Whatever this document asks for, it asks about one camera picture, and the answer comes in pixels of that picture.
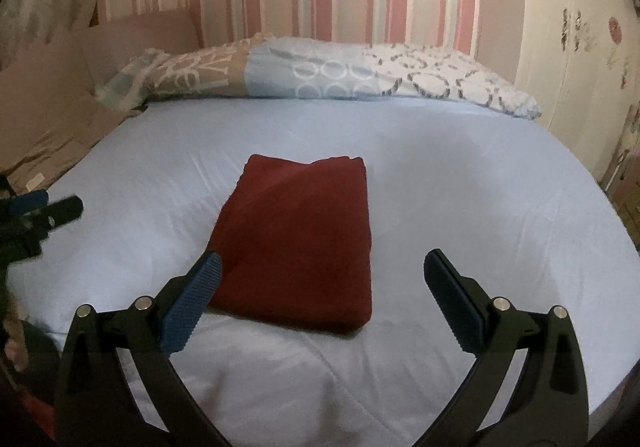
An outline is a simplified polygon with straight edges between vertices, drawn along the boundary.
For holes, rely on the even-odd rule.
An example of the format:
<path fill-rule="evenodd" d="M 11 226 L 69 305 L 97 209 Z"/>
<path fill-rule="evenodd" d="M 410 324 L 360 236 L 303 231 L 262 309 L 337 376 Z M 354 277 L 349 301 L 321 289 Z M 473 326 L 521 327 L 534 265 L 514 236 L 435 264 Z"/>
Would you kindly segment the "dark red knitted sweater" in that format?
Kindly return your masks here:
<path fill-rule="evenodd" d="M 207 244 L 222 262 L 208 305 L 262 323 L 353 333 L 372 316 L 371 247 L 361 158 L 252 155 Z"/>

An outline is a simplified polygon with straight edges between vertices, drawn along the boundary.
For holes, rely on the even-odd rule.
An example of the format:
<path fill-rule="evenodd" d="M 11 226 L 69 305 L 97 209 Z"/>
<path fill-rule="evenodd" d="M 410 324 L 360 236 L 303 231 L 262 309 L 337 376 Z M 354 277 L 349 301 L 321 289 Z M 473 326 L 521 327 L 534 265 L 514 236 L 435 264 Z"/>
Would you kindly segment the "beige padded headboard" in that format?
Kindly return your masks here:
<path fill-rule="evenodd" d="M 47 189 L 122 121 L 98 89 L 147 50 L 201 47 L 187 10 L 117 19 L 37 42 L 1 72 L 1 175 L 18 194 Z"/>

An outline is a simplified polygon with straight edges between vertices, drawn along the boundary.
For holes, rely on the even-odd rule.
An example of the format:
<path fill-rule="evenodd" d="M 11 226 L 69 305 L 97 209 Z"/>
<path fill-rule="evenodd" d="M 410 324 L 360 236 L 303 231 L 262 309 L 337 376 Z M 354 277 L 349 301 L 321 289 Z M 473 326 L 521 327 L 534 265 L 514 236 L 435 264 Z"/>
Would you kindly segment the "wooden bedside shelf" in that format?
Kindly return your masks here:
<path fill-rule="evenodd" d="M 639 105 L 631 105 L 601 187 L 639 249 Z"/>

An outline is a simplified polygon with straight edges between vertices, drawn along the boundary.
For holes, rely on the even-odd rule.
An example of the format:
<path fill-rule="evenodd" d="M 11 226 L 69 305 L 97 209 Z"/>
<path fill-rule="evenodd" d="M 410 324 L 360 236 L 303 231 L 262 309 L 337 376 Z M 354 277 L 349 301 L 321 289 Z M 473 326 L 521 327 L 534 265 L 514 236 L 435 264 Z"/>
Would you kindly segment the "patterned blue beige pillow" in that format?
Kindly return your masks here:
<path fill-rule="evenodd" d="M 541 115 L 532 95 L 452 48 L 333 43 L 262 33 L 183 54 L 148 48 L 96 91 L 99 103 L 120 111 L 177 97 L 418 97 L 470 103 L 526 120 Z"/>

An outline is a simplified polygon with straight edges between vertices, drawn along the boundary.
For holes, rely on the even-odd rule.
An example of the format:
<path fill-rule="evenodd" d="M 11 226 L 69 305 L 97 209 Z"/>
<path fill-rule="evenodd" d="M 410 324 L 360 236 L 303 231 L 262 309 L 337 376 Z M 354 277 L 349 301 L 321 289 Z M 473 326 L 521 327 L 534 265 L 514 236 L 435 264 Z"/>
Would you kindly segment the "white wardrobe with flower decals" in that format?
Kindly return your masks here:
<path fill-rule="evenodd" d="M 638 54 L 634 0 L 525 0 L 515 84 L 537 100 L 538 123 L 595 178 L 636 100 Z"/>

